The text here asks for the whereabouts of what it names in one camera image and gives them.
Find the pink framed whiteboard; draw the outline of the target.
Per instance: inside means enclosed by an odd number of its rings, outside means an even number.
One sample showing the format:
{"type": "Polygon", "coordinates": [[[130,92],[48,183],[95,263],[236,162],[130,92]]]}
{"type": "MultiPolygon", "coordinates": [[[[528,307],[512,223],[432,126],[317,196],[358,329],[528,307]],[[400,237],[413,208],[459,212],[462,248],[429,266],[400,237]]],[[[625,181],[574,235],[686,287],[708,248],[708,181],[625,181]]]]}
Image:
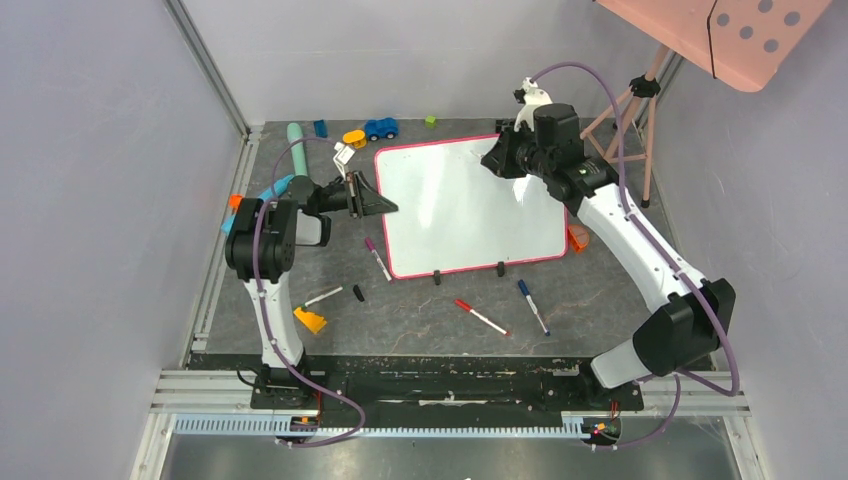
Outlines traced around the pink framed whiteboard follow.
{"type": "Polygon", "coordinates": [[[557,259],[568,214],[541,179],[502,179],[482,166],[496,135],[386,147],[377,189],[397,205],[383,217],[390,273],[412,279],[557,259]]]}

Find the black marker cap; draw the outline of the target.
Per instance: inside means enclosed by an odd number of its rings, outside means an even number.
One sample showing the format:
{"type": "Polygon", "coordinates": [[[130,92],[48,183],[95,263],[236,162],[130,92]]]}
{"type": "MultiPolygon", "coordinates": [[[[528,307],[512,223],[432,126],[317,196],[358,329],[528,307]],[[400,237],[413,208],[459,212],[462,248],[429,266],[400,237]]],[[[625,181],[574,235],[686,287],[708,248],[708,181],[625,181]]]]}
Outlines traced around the black marker cap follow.
{"type": "Polygon", "coordinates": [[[354,295],[356,296],[356,298],[357,298],[357,300],[358,300],[359,302],[364,302],[364,301],[365,301],[365,296],[364,296],[364,294],[363,294],[363,292],[362,292],[362,290],[361,290],[361,288],[360,288],[360,286],[359,286],[359,285],[355,284],[355,285],[353,286],[352,290],[353,290],[353,293],[354,293],[354,295]]]}

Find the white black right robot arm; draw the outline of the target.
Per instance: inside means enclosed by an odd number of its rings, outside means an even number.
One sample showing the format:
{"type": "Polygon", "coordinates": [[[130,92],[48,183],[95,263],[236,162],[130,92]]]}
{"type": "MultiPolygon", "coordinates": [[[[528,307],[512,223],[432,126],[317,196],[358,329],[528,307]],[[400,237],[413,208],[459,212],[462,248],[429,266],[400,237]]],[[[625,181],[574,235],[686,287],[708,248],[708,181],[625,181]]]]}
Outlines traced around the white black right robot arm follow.
{"type": "Polygon", "coordinates": [[[577,382],[585,405],[602,408],[618,387],[666,376],[720,348],[735,304],[733,287],[686,265],[636,207],[616,169],[585,155],[572,106],[524,105],[481,163],[500,178],[541,179],[606,244],[650,312],[630,339],[591,360],[588,374],[577,382]]]}

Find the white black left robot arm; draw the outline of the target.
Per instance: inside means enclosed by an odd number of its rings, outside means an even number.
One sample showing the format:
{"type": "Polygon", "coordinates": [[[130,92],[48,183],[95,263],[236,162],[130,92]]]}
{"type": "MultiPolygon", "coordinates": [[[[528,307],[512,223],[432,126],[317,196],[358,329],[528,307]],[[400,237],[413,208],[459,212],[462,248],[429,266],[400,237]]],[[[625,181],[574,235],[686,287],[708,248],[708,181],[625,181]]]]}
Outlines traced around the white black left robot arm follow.
{"type": "Polygon", "coordinates": [[[290,175],[258,197],[233,196],[230,207],[233,215],[222,226],[225,261],[250,295],[262,341],[255,388],[276,393],[290,407],[302,407],[313,397],[314,381],[307,375],[290,298],[296,248],[329,243],[329,212],[345,211],[361,219],[395,213],[399,207],[360,171],[324,186],[307,176],[290,175]]]}

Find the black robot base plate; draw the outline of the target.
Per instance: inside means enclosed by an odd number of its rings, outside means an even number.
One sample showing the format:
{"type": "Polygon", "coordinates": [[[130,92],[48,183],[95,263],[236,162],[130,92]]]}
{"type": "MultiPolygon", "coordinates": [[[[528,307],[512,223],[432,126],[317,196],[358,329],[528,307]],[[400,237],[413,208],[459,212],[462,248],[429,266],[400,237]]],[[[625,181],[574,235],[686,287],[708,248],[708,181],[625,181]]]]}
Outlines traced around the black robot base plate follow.
{"type": "Polygon", "coordinates": [[[563,412],[641,411],[633,383],[612,390],[580,357],[308,355],[299,372],[264,366],[251,407],[315,412],[323,427],[554,427],[563,412]]]}

